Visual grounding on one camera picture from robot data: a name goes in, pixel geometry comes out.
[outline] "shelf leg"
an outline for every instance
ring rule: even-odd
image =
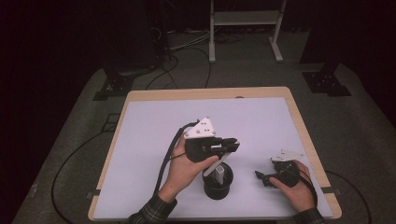
[[[214,0],[210,0],[210,39],[209,39],[209,61],[214,63],[216,61],[215,51],[215,9]]]
[[[276,41],[277,41],[277,36],[279,35],[280,25],[282,24],[283,14],[285,12],[285,7],[286,7],[286,2],[287,2],[287,0],[283,0],[281,3],[279,14],[277,16],[274,36],[269,37],[271,48],[275,54],[276,61],[278,63],[283,63],[283,57],[282,57],[282,54],[280,54],[280,50],[279,50],[279,47],[277,46]]]

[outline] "plaid sleeve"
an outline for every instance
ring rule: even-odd
[[[169,214],[174,210],[177,205],[177,200],[172,203],[164,202],[157,194],[140,209],[138,213],[135,213],[128,217],[127,224],[143,224],[153,223],[160,224],[164,223],[168,218]]]
[[[293,218],[297,224],[326,224],[326,221],[317,208],[305,210]]]

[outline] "white shelf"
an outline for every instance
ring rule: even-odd
[[[278,10],[215,12],[214,25],[276,24]]]

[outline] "hand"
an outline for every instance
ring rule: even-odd
[[[309,169],[299,161],[294,162],[301,171],[300,176],[310,182]],[[296,210],[298,213],[315,207],[314,196],[312,195],[311,190],[302,181],[299,181],[293,188],[289,188],[274,177],[270,178],[270,182],[285,194],[294,210]]]
[[[158,192],[158,196],[168,203],[171,203],[200,172],[219,160],[218,156],[212,156],[200,162],[190,161],[184,154],[185,141],[183,135],[178,139],[172,152],[172,158],[176,158],[171,160],[168,177]]]

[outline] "shirt cuff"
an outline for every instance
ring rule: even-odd
[[[140,210],[140,212],[149,222],[164,223],[176,205],[176,199],[172,203],[167,203],[164,202],[157,194],[155,194]]]
[[[295,215],[294,220],[297,224],[324,224],[326,221],[317,208],[310,208]]]

